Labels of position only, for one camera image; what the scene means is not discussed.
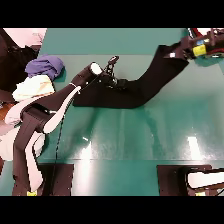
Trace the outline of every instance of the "pile of clothes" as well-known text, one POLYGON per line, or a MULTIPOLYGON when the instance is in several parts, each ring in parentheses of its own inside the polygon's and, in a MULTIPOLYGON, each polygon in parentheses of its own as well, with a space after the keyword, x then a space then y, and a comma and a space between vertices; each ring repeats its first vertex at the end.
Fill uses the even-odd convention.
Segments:
MULTIPOLYGON (((22 109, 33 101, 54 93, 52 81, 63 68, 63 62, 56 56, 42 55, 29 61, 24 69, 26 78, 16 84, 11 102, 0 103, 0 157, 3 160, 13 160, 13 144, 20 129, 22 109)), ((44 140, 45 134, 34 133, 30 144, 36 157, 41 154, 44 140)))

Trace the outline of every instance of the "purple cloth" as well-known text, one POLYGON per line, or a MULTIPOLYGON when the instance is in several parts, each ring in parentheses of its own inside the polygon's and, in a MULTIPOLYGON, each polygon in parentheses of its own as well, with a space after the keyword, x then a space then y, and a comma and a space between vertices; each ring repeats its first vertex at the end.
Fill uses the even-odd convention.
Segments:
POLYGON ((29 78, 36 75, 47 75, 53 81, 60 75, 63 67, 64 64, 60 58, 45 54, 30 61, 25 72, 28 73, 29 78))

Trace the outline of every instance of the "yellow label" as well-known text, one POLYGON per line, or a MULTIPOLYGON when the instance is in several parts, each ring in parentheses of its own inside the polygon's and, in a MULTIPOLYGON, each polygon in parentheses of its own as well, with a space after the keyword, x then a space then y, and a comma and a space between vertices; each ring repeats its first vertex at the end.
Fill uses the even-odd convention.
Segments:
POLYGON ((193 48, 194 56, 200 56, 206 54, 206 47, 204 44, 193 48))
POLYGON ((37 196, 37 191, 34 192, 27 191, 27 196, 37 196))
POLYGON ((198 192, 195 193, 196 196, 206 196, 205 192, 198 192))

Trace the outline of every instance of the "yellow cloth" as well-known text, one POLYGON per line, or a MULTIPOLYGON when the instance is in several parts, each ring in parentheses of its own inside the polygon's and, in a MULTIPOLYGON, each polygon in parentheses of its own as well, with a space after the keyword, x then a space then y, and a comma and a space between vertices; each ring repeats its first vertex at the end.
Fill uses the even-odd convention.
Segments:
POLYGON ((51 80, 47 75, 27 77, 24 82, 17 84, 17 89, 12 93, 16 101, 26 100, 37 96, 47 96, 54 93, 51 80))

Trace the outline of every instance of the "green table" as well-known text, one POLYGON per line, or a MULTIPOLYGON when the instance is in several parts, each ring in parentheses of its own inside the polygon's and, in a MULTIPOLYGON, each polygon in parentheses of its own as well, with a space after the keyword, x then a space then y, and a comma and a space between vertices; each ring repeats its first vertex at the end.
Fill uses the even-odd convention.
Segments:
MULTIPOLYGON (((179 28, 48 29, 40 55, 64 61, 66 70, 54 81, 60 90, 89 63, 104 67, 114 55, 120 56, 116 76, 136 79, 159 44, 173 44, 183 35, 179 28)), ((72 195, 159 195, 158 164, 224 167, 223 68, 222 60, 192 61, 150 102, 133 110, 71 105, 58 162, 74 163, 72 195)), ((58 133, 59 127, 47 137, 39 162, 54 161, 58 133)), ((11 169, 6 162, 0 195, 11 194, 11 169)))

